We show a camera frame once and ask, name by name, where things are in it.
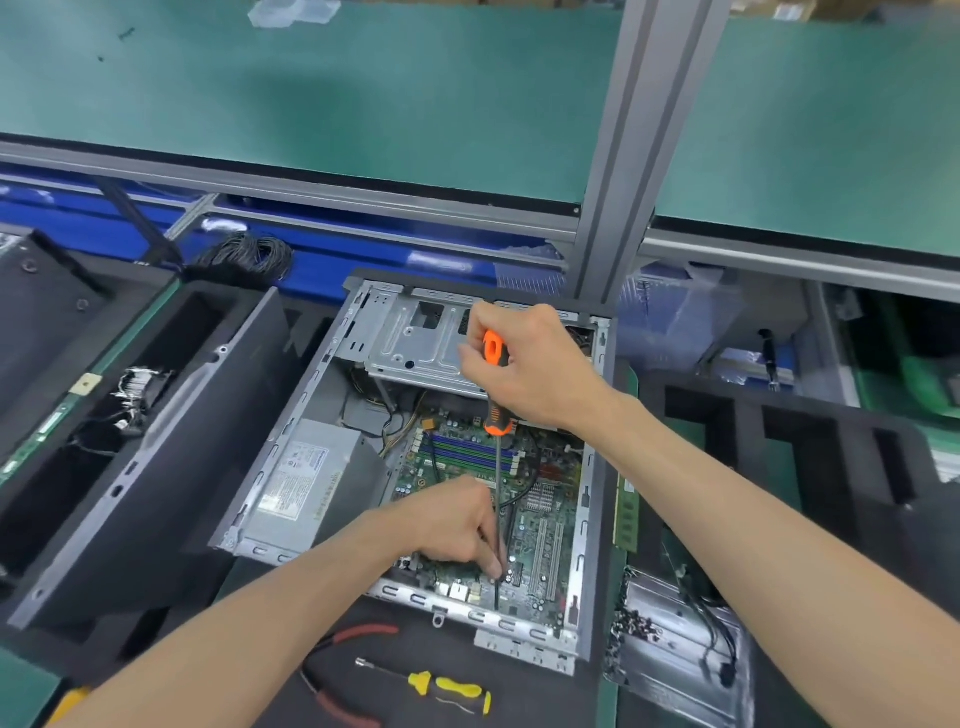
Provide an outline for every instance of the metal drive bracket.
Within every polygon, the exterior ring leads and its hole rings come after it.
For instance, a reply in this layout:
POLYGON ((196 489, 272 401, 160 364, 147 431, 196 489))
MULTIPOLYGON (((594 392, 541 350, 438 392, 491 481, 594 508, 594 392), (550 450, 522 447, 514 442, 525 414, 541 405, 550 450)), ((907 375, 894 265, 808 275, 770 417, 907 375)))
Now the metal drive bracket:
POLYGON ((562 672, 568 677, 573 677, 573 671, 577 667, 577 661, 570 655, 564 655, 562 652, 547 647, 537 647, 535 644, 521 642, 520 640, 511 640, 509 637, 500 637, 483 629, 477 630, 476 637, 473 638, 473 644, 531 665, 562 672))

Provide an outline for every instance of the yellow screwdriver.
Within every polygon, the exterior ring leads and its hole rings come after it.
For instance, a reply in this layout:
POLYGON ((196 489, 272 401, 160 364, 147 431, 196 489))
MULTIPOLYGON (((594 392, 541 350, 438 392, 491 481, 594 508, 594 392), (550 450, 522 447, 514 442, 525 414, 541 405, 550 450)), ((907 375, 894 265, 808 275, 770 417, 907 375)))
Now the yellow screwdriver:
POLYGON ((406 680, 419 696, 432 697, 441 703, 455 705, 464 713, 474 716, 486 716, 490 713, 493 696, 490 691, 485 691, 479 685, 465 685, 448 677, 434 677, 430 672, 411 672, 409 675, 404 675, 401 672, 374 665, 370 660, 364 660, 362 657, 358 657, 355 664, 358 667, 375 669, 406 680))

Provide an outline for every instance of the screwdriver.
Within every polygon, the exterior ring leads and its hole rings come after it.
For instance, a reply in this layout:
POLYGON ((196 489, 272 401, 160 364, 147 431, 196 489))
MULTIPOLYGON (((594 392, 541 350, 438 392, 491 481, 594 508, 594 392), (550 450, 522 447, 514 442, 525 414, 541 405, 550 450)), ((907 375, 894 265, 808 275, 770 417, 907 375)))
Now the screwdriver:
MULTIPOLYGON (((483 354, 488 364, 494 367, 505 367, 510 362, 510 353, 507 351, 507 345, 503 337, 491 329, 483 336, 483 354)), ((495 471, 493 474, 493 514, 496 516, 496 529, 493 534, 493 551, 499 557, 500 549, 500 486, 503 480, 503 436, 509 435, 514 429, 514 414, 509 409, 504 409, 497 404, 491 397, 487 396, 487 420, 483 424, 487 433, 492 435, 496 445, 496 456, 494 458, 495 471)), ((496 584, 496 592, 493 598, 494 609, 499 606, 500 590, 499 582, 496 584)))
POLYGON ((493 696, 490 691, 485 691, 479 685, 458 683, 448 677, 434 677, 430 672, 411 672, 409 675, 404 675, 402 672, 394 672, 380 665, 374 665, 370 660, 364 660, 362 657, 358 657, 354 663, 358 667, 375 669, 406 680, 420 697, 432 697, 441 703, 455 705, 464 713, 474 716, 486 716, 490 713, 493 696))

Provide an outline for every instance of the pliers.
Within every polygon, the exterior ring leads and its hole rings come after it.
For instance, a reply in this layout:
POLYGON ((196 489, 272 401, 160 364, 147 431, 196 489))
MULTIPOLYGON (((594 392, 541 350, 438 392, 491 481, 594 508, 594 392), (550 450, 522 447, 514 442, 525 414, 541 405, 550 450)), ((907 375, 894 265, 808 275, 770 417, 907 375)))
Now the pliers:
POLYGON ((339 632, 334 632, 333 634, 327 635, 320 640, 317 643, 317 646, 311 649, 309 654, 303 658, 303 662, 300 663, 300 678, 306 684, 306 687, 314 693, 317 698, 317 703, 320 705, 320 707, 344 724, 350 726, 350 728, 381 728, 383 724, 376 718, 363 716, 358 713, 352 713, 351 711, 342 707, 340 703, 333 697, 333 695, 331 695, 330 692, 324 688, 323 683, 317 678, 317 676, 307 668, 306 661, 309 660, 312 655, 315 655, 321 650, 325 650, 334 644, 340 644, 341 642, 352 640, 356 637, 365 637, 367 635, 395 635, 399 631, 400 628, 395 624, 357 624, 355 627, 342 629, 339 632))

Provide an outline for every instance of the wire bundle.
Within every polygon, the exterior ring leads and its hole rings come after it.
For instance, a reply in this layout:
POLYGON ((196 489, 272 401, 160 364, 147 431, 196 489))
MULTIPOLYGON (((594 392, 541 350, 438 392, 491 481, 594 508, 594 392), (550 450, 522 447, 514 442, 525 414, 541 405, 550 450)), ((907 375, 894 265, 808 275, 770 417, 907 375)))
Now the wire bundle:
POLYGON ((194 266, 232 266, 275 282, 287 277, 293 263, 293 249, 278 237, 244 231, 233 232, 219 245, 204 251, 194 266))

